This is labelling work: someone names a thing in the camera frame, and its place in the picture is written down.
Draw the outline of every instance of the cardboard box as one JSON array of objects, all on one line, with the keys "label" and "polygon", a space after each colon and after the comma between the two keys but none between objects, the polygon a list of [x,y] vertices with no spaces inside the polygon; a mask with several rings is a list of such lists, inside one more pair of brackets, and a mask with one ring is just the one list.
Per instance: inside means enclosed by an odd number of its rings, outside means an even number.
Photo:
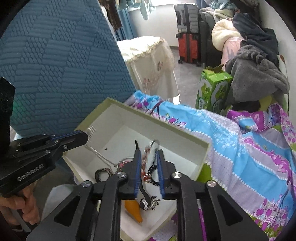
[{"label": "cardboard box", "polygon": [[[157,139],[166,160],[173,162],[177,171],[193,180],[199,176],[208,148],[208,144],[200,139],[113,99],[101,103],[77,129],[87,131],[90,126],[96,128],[96,133],[89,140],[89,145],[113,163],[134,155],[135,140],[143,151],[152,140]],[[148,156],[147,170],[153,161],[153,152]],[[63,158],[80,182],[91,180],[95,183],[95,171],[107,167],[84,146],[66,152]],[[161,199],[159,187],[148,183],[143,185],[149,195]],[[161,200],[155,211],[141,210],[143,222],[137,223],[123,204],[120,237],[124,241],[149,239],[176,212],[176,201]]]},{"label": "cardboard box", "polygon": [[232,76],[223,70],[220,73],[215,73],[205,69],[200,77],[195,108],[220,114],[232,80]]}]

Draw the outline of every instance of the blue curtain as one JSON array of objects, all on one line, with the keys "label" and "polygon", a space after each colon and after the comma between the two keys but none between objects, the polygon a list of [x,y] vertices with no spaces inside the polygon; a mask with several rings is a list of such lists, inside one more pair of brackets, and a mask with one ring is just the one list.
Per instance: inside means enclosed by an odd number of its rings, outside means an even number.
[{"label": "blue curtain", "polygon": [[205,7],[208,7],[209,5],[207,5],[205,3],[205,0],[196,0],[196,3],[198,5],[198,8],[201,9],[201,8],[205,8]]},{"label": "blue curtain", "polygon": [[130,15],[127,9],[118,11],[118,15],[122,24],[122,27],[115,32],[118,41],[133,39],[137,37],[137,33],[133,22],[131,21]]}]

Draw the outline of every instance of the finger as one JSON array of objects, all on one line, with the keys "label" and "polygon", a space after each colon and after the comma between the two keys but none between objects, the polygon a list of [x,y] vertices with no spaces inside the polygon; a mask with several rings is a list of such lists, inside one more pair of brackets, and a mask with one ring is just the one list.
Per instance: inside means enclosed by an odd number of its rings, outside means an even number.
[{"label": "finger", "polygon": [[19,225],[19,222],[12,215],[8,207],[0,206],[0,211],[8,224],[15,225],[15,226]]},{"label": "finger", "polygon": [[34,222],[35,220],[40,219],[40,217],[39,217],[39,211],[38,211],[37,206],[35,206],[34,209],[31,210],[29,213],[24,214],[22,216],[22,218],[26,222]]},{"label": "finger", "polygon": [[40,216],[38,214],[37,217],[34,220],[30,221],[29,223],[31,225],[34,225],[34,224],[39,223],[39,222],[40,222]]},{"label": "finger", "polygon": [[34,209],[34,207],[36,206],[36,199],[33,195],[31,195],[29,198],[27,198],[25,200],[26,202],[26,206],[22,209],[22,212],[24,214],[29,213],[31,210]]},{"label": "finger", "polygon": [[12,196],[9,198],[0,197],[0,206],[9,207],[17,210],[22,209],[26,205],[25,200],[22,197]]},{"label": "finger", "polygon": [[26,198],[29,198],[29,197],[33,194],[32,189],[31,189],[30,186],[25,187],[25,188],[22,190],[22,192],[23,192],[23,194],[24,194],[24,196],[25,196]]}]

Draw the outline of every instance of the teal quilted fabric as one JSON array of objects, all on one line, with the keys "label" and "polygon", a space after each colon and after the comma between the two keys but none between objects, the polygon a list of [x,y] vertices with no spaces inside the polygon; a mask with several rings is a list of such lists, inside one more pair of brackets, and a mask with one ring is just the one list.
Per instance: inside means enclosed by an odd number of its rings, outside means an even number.
[{"label": "teal quilted fabric", "polygon": [[105,98],[135,91],[97,0],[31,0],[0,39],[0,76],[16,87],[22,137],[73,131]]}]

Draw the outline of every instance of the lace tablecloth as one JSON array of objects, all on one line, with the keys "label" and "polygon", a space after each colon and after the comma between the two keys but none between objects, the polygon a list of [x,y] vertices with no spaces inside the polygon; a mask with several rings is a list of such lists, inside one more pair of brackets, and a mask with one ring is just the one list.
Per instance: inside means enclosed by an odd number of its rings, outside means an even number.
[{"label": "lace tablecloth", "polygon": [[144,36],[117,44],[137,89],[163,99],[179,95],[174,56],[163,38]]}]

